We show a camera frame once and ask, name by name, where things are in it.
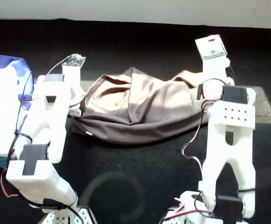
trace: white wall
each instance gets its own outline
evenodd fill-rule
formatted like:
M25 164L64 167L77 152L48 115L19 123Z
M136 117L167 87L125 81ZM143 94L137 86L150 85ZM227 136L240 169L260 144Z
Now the white wall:
M0 19L271 28L271 0L0 0Z

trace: black rectangular piece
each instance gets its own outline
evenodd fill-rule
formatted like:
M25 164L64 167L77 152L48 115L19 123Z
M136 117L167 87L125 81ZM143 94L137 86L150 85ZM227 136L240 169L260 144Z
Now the black rectangular piece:
M44 82L63 82L64 74L47 74Z
M224 85L222 93L222 100L232 103L247 104L247 91L245 87Z
M202 84L199 84L197 86L197 94L196 94L196 99L200 100L201 99L201 95L202 95Z
M46 96L47 102L54 103L56 100L56 96Z
M215 218L222 219L223 224L236 224L243 221L243 202L239 197L216 195Z
M24 160L22 175L34 175L38 160L48 160L47 145L24 145L20 160Z

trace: white cloth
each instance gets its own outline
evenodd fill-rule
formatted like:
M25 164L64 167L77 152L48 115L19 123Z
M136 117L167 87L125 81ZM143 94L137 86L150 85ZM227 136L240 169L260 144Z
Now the white cloth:
M14 67L0 69L0 156L6 157L14 138L20 103ZM19 123L26 111L21 110Z

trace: gray carpet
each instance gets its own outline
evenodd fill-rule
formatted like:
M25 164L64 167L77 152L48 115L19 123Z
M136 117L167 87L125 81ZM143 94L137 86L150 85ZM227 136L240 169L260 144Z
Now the gray carpet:
M131 66L163 80L182 70L199 72L202 62L194 40L210 34L221 35L238 84L254 86L257 92L253 140L256 213L248 221L271 222L271 30L65 20L0 21L0 54L25 58L38 76L65 56L79 53L87 57L82 69L82 85L87 89L100 75L120 73ZM131 212L144 200L144 211L129 223L156 224L167 207L173 205L175 196L197 189L198 167L180 154L181 146L194 132L136 147L69 133L63 160L56 168L78 192L80 204L86 200L83 193L88 184L102 173L123 171L135 177L144 189L143 199L128 182L110 180L92 194L90 207L100 224L120 224L125 223L122 214ZM206 139L205 126L188 153L203 161ZM227 185L230 176L231 171L225 169L218 184ZM41 217L40 210L18 198L5 198L0 189L0 223L35 223Z

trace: brown fabric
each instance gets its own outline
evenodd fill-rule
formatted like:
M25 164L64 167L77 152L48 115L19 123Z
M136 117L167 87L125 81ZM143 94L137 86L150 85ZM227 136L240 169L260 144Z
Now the brown fabric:
M205 81L201 73L183 71L168 81L135 68L103 75L86 94L83 116L72 131L118 144L142 144L179 134L199 124L190 88Z

